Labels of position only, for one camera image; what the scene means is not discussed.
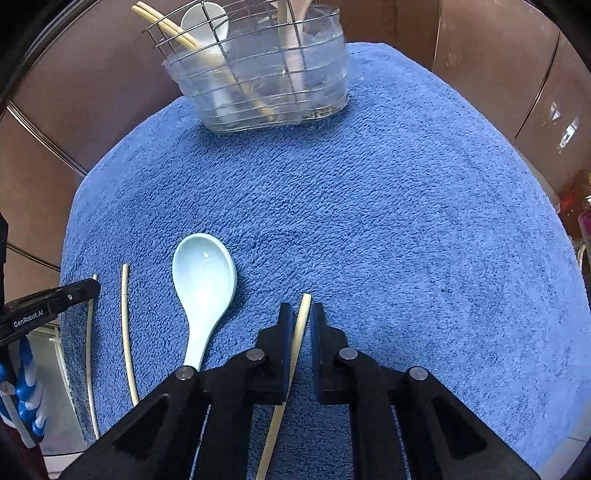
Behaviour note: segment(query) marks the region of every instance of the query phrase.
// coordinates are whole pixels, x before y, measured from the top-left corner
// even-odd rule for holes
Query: brown panel
[[[513,139],[557,38],[558,28],[523,0],[444,0],[433,72]]]
[[[162,13],[184,0],[152,0]],[[90,170],[131,129],[180,95],[142,33],[133,2],[102,0],[70,25],[13,99],[46,136]]]
[[[41,145],[9,113],[0,121],[0,210],[8,241],[61,263],[72,199],[82,177]]]
[[[396,0],[396,48],[427,70],[433,68],[441,0]]]
[[[4,265],[4,290],[6,301],[16,300],[25,295],[60,284],[60,274],[44,267],[12,250],[8,250]]]
[[[324,3],[339,7],[340,23],[347,41],[367,41],[394,46],[397,0],[331,0]]]
[[[591,171],[591,73],[561,35],[540,100],[515,145],[561,199]]]

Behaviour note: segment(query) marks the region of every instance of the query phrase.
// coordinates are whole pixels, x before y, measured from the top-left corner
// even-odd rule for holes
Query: blue towel
[[[321,301],[351,346],[423,365],[530,465],[590,394],[590,314],[550,202],[502,135],[434,75],[385,45],[351,44],[350,104],[317,128],[219,136],[185,99],[147,119],[84,179],[62,283],[98,273],[92,371],[99,428],[132,405],[121,341],[121,265],[140,397],[184,358],[178,243],[206,232],[238,269],[204,368],[251,347],[281,301]],[[61,318],[86,438],[86,307]],[[315,403],[304,338],[269,480],[352,478],[346,407]],[[271,416],[257,407],[249,478]]]

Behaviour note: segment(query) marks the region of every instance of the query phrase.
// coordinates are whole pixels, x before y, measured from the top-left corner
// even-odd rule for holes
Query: transparent plastic container
[[[226,40],[166,53],[164,67],[205,126],[233,132],[293,125],[343,109],[349,54],[339,9],[314,4],[305,20],[278,25],[270,2],[257,5],[258,14],[252,4],[248,14],[228,12]],[[171,40],[157,41],[164,43]]]

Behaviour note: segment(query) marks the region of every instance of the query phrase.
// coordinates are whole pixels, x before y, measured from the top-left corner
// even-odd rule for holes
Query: basket
[[[210,17],[208,2],[196,0],[148,29],[165,56],[166,71],[207,128],[235,132],[294,125],[347,105],[349,53],[338,8],[312,4],[298,20],[290,0],[241,0],[222,7],[224,14]],[[186,30],[176,27],[191,8],[202,9],[206,20]],[[196,40],[204,28],[210,42]]]

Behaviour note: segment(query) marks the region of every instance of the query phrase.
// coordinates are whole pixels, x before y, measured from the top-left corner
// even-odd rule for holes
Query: silver rivet
[[[345,347],[339,351],[339,357],[341,357],[343,360],[355,360],[358,355],[359,353],[357,350],[351,347]]]
[[[256,362],[257,360],[262,360],[265,358],[265,352],[260,348],[251,348],[248,352],[246,352],[246,358]]]
[[[194,373],[195,373],[195,370],[193,370],[193,367],[190,367],[188,365],[183,365],[182,367],[177,368],[174,375],[179,380],[188,380],[189,378],[191,378],[193,376]]]
[[[429,372],[427,372],[423,367],[412,367],[410,369],[410,376],[415,380],[426,380],[429,376]]]

